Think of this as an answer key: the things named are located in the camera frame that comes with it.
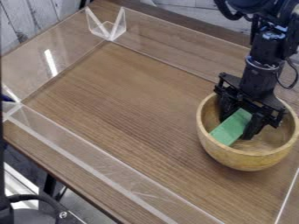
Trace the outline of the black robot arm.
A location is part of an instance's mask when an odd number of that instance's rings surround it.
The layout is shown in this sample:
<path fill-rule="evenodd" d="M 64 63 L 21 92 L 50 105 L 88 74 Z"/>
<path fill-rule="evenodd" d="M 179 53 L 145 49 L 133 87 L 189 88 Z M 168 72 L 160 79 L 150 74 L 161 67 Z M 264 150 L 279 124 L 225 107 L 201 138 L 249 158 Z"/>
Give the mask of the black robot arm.
<path fill-rule="evenodd" d="M 277 127 L 287 108 L 275 95 L 281 85 L 284 66 L 299 48 L 299 0 L 213 0 L 229 20 L 244 18 L 251 23 L 251 50 L 241 76 L 219 75 L 215 93 L 219 119 L 227 120 L 239 110 L 249 113 L 240 138 L 251 139 L 269 125 Z"/>

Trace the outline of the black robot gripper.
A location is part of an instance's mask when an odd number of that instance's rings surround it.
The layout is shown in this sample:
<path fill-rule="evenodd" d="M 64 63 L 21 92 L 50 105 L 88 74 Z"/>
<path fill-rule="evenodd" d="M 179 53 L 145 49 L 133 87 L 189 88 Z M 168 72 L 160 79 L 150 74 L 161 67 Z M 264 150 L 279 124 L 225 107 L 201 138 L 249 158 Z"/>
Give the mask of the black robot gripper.
<path fill-rule="evenodd" d="M 283 121 L 285 106 L 275 96 L 283 68 L 284 62 L 260 64 L 247 57 L 241 77 L 229 73 L 219 74 L 219 83 L 213 88 L 219 96 L 219 120 L 223 122 L 239 108 L 252 114 L 243 140 L 251 140 L 267 125 L 277 128 Z"/>

